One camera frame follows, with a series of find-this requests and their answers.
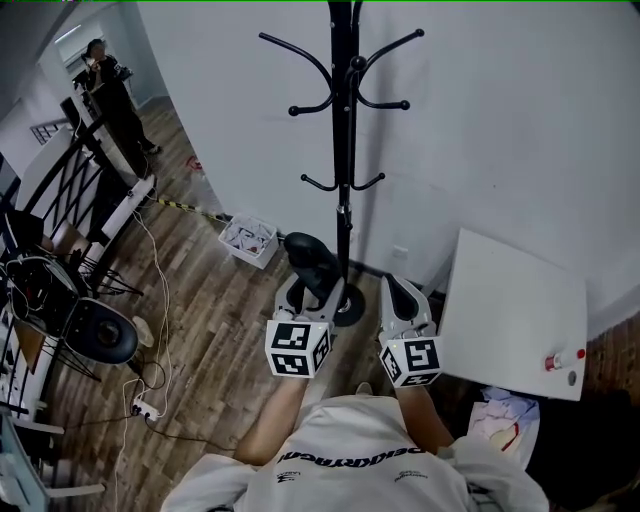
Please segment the white basket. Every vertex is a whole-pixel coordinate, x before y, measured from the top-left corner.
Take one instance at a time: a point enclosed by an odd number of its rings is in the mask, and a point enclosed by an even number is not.
[[[240,249],[236,249],[235,247],[233,247],[232,245],[229,245],[227,242],[224,241],[224,238],[226,236],[227,229],[229,229],[229,226],[232,226],[234,222],[244,220],[244,219],[251,219],[254,222],[258,222],[269,233],[271,233],[271,239],[267,242],[267,245],[264,247],[264,249],[262,249],[262,252],[258,254],[253,254],[250,252],[242,251]],[[231,219],[231,222],[229,222],[229,225],[225,227],[224,230],[222,230],[222,233],[220,233],[220,236],[218,236],[218,240],[227,248],[227,251],[233,254],[236,258],[240,258],[242,261],[251,263],[251,265],[253,265],[254,267],[258,267],[260,269],[264,269],[269,264],[269,261],[271,261],[271,258],[278,250],[278,235],[277,235],[276,228],[267,224],[266,222],[262,222],[261,220],[258,220],[255,217],[250,217],[248,215],[242,215],[242,214],[235,215]]]

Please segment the chair seat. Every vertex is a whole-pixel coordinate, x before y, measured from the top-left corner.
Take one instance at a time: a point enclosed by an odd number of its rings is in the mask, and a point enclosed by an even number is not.
[[[74,352],[99,363],[120,364],[133,357],[138,335],[133,323],[109,306],[84,297],[78,300],[65,336]]]

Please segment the black clothing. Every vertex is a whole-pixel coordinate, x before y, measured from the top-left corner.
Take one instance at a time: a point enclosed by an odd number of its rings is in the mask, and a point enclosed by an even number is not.
[[[109,114],[117,115],[122,120],[130,135],[140,143],[142,149],[148,151],[155,147],[155,144],[144,136],[142,122],[134,112],[127,89],[119,76],[121,67],[118,61],[111,55],[107,55],[99,64],[100,78],[102,79],[102,85],[99,86],[101,109],[104,111],[105,104],[107,104],[110,111]],[[87,89],[89,91],[95,87],[96,77],[97,73],[90,70],[89,79],[87,80]]]

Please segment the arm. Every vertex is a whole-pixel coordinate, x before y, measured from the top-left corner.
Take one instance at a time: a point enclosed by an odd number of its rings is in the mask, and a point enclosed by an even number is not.
[[[264,466],[276,456],[293,432],[307,384],[307,379],[282,379],[255,423],[238,443],[234,459]]]
[[[94,62],[91,65],[91,71],[89,74],[89,92],[95,92],[95,90],[102,85],[102,74],[100,73],[100,64]]]
[[[453,437],[442,423],[424,387],[397,388],[396,397],[407,433],[416,446],[436,455],[438,448],[453,444]]]

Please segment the wall outlet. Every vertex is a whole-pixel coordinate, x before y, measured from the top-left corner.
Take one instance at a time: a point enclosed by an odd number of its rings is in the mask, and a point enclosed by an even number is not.
[[[409,249],[406,247],[400,247],[399,245],[394,245],[391,254],[394,258],[406,260],[409,257]]]

